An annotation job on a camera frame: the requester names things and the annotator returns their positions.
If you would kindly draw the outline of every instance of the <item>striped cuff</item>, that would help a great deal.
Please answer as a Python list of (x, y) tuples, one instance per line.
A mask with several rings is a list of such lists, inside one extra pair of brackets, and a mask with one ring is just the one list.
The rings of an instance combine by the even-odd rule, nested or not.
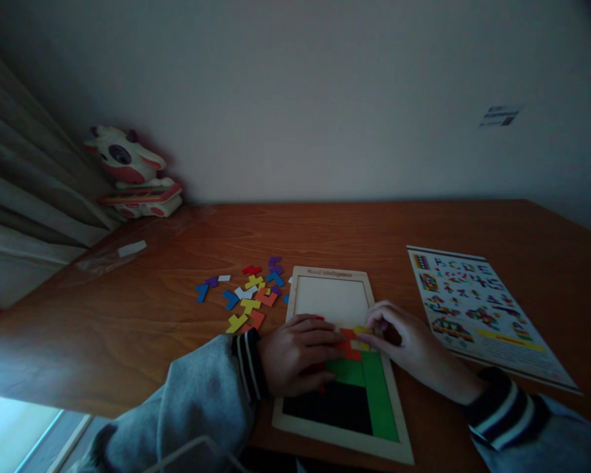
[(489, 383), (471, 405), (460, 406), (473, 438), (499, 451), (538, 437), (550, 412), (537, 395), (527, 395), (499, 368), (478, 376)]
[(248, 399), (254, 403), (269, 397), (265, 371), (256, 343), (261, 339), (258, 330), (251, 328), (243, 335), (232, 338), (232, 355), (238, 360), (241, 383)]

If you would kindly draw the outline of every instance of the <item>green puzzle piece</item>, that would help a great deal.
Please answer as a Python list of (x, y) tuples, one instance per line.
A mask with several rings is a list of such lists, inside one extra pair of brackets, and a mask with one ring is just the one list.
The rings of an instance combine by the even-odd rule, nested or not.
[(343, 358), (327, 361), (324, 364), (324, 369), (334, 373), (337, 382), (361, 386), (362, 388), (366, 387), (366, 380), (363, 377), (363, 365), (358, 361)]
[(371, 351), (362, 351), (361, 360), (366, 392), (368, 393), (372, 433), (375, 437), (398, 442), (399, 435), (396, 431), (392, 404), (389, 402), (381, 355)]

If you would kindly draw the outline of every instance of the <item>yellow puzzle piece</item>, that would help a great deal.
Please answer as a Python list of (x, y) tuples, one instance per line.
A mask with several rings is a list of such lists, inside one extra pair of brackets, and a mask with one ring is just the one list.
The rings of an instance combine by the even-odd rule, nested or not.
[(242, 299), (241, 305), (245, 307), (245, 310), (243, 310), (243, 315), (249, 315), (252, 313), (252, 310), (261, 308), (261, 302), (252, 299)]
[(251, 287), (254, 287), (257, 284), (260, 284), (261, 282), (263, 282), (263, 278), (258, 276), (250, 276), (250, 281), (245, 285), (245, 289), (249, 289)]
[[(374, 333), (371, 328), (360, 327), (359, 325), (353, 329), (353, 332), (355, 335), (359, 335), (360, 333)], [(365, 342), (359, 342), (359, 348), (361, 351), (370, 351), (370, 345)]]
[(228, 319), (230, 323), (230, 327), (225, 331), (226, 333), (235, 333), (241, 326), (247, 322), (248, 316), (243, 314), (240, 317), (237, 317), (235, 314), (232, 314), (232, 317)]

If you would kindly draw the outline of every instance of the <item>cow eye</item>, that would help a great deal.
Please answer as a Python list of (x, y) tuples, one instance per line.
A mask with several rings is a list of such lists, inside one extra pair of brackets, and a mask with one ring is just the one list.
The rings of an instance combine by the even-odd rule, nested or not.
[(107, 148), (107, 150), (110, 152), (111, 157), (118, 161), (120, 164), (131, 163), (131, 155), (122, 146), (112, 145), (109, 148)]

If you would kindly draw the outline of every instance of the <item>wooden table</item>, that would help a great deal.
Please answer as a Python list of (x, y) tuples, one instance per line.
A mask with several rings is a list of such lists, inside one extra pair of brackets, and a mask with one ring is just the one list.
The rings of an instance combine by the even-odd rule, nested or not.
[[(591, 420), (591, 232), (523, 200), (217, 206), (182, 208), (156, 233), (157, 248), (89, 284), (60, 288), (69, 267), (0, 316), (0, 395), (115, 417), (165, 380), (170, 362), (223, 333), (224, 289), (241, 268), (282, 256), (293, 266), (366, 271), (374, 296), (425, 317), (405, 245), (486, 257), (584, 397), (515, 378)], [(170, 239), (171, 225), (195, 225)], [(142, 239), (132, 221), (94, 250)], [(147, 225), (147, 229), (156, 228)], [(197, 304), (197, 284), (233, 275)], [(286, 304), (267, 309), (261, 333), (279, 327)], [(415, 471), (485, 469), (454, 405), (400, 369), (395, 376)], [(380, 470), (403, 465), (271, 427), (262, 404), (251, 444)]]

